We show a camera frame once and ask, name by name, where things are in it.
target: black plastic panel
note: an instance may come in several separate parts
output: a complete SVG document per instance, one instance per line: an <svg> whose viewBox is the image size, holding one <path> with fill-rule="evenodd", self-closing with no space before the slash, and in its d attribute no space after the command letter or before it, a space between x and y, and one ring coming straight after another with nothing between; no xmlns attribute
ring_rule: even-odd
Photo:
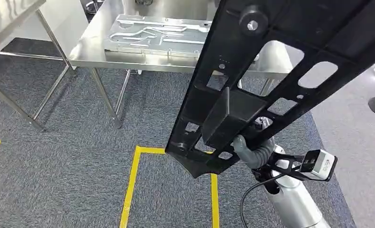
<svg viewBox="0 0 375 228"><path fill-rule="evenodd" d="M258 23L248 30L248 21ZM267 96L260 97L237 88L265 43L277 40L299 49L305 56ZM304 88L298 80L315 64L331 62L338 70L316 88ZM274 136L311 108L375 63L375 1L222 0L204 44L185 99L170 136L166 153L177 159L193 177L221 173L239 158L230 146L242 134L251 148ZM214 70L228 76L221 91L207 87ZM246 108L223 106L239 97ZM284 115L268 111L278 99L297 103ZM225 108L236 110L220 111ZM272 124L262 132L253 131L253 121L266 116ZM188 122L199 125L185 131ZM212 154L195 149L202 135ZM222 152L233 156L219 158Z"/></svg>

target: white floor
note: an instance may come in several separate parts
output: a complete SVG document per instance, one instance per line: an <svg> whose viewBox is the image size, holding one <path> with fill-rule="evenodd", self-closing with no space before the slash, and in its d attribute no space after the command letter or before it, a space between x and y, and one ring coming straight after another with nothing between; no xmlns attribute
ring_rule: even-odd
<svg viewBox="0 0 375 228"><path fill-rule="evenodd" d="M294 64L299 61L288 52ZM339 159L336 176L360 228L375 228L375 114L367 104L372 97L375 73L369 69L311 111L326 150Z"/></svg>

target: machined metal plate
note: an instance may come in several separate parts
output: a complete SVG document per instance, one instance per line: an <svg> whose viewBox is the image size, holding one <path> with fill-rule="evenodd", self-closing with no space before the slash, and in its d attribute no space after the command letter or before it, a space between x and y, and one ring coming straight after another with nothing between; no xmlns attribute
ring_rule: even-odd
<svg viewBox="0 0 375 228"><path fill-rule="evenodd" d="M104 40L109 51L198 58L211 21L119 15Z"/></svg>

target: cable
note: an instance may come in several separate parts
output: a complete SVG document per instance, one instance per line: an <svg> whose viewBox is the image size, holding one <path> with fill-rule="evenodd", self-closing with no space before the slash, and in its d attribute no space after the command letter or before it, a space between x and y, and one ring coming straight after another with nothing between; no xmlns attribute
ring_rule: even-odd
<svg viewBox="0 0 375 228"><path fill-rule="evenodd" d="M255 189L255 188L259 187L259 186L262 186L262 185L264 185L264 184L266 184L266 183L268 183L268 182L274 181L274 180L276 180L276 179L278 179L278 178L280 178L280 177L283 177L283 176L285 176L284 173L282 173L282 174L280 174L280 175L278 175L278 176L275 176L275 177L273 177L273 178L271 178L271 179L265 180L265 181L263 181L263 182L257 183L257 184L255 184L255 185L251 186L248 190L246 190L246 192L245 192L244 195L242 196L242 199L241 199L241 205L240 205L241 220L242 220L242 223L244 224L244 227L245 227L245 228L248 228L248 225L246 224L245 217L244 217L244 201L245 201L246 196L247 196L247 195L248 195L253 189Z"/></svg>

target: stainless steel table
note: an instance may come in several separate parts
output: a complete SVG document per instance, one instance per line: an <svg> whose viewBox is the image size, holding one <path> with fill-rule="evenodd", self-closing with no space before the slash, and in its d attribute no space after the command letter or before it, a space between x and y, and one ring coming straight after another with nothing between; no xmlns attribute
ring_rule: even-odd
<svg viewBox="0 0 375 228"><path fill-rule="evenodd" d="M96 68L192 73L196 67L197 59L105 51L103 40L116 17L119 14L125 14L174 19L213 20L215 12L216 4L214 0L154 0L150 6L136 5L134 0L106 0L72 50L70 62L73 66L91 68L92 77L97 83L108 111L116 125L120 127L117 113L130 71L128 71L123 83L116 109L114 109ZM292 64L285 45L282 43L268 44L259 55L259 61L250 66L248 73L267 78L263 90L267 91L274 79L283 79L292 70Z"/></svg>
<svg viewBox="0 0 375 228"><path fill-rule="evenodd" d="M63 50L59 46L55 35L53 34L52 30L50 29L49 25L47 24L44 16L42 15L41 11L39 11L39 7L45 3L46 0L0 0L0 43L6 39L13 30L21 25L29 15L32 13L36 13L38 19L44 26L47 34L51 38L52 42L55 44L57 50L59 51L61 57L53 57L53 56L44 56L44 55L33 55L33 54L23 54L23 53L10 53L10 52L0 52L0 55L7 55L7 56L16 56L16 57L29 57L29 58L40 58L40 59L50 59L50 60L57 60L57 61L64 61L66 63L66 67L56 79L50 90L48 91L45 98L42 100L41 104L39 105L38 109L35 111L33 115L27 114L21 107L19 107L12 99L10 99L7 95L5 95L0 90L0 99L5 101L8 105L10 105L15 111L17 111L26 121L36 127L38 130L44 130L43 127L36 122L39 114L41 113L42 109L47 104L49 98L52 96L53 92L59 85L60 81L63 79L66 73L70 73L74 75L73 69L71 68L70 62L67 59L66 55L64 54Z"/></svg>

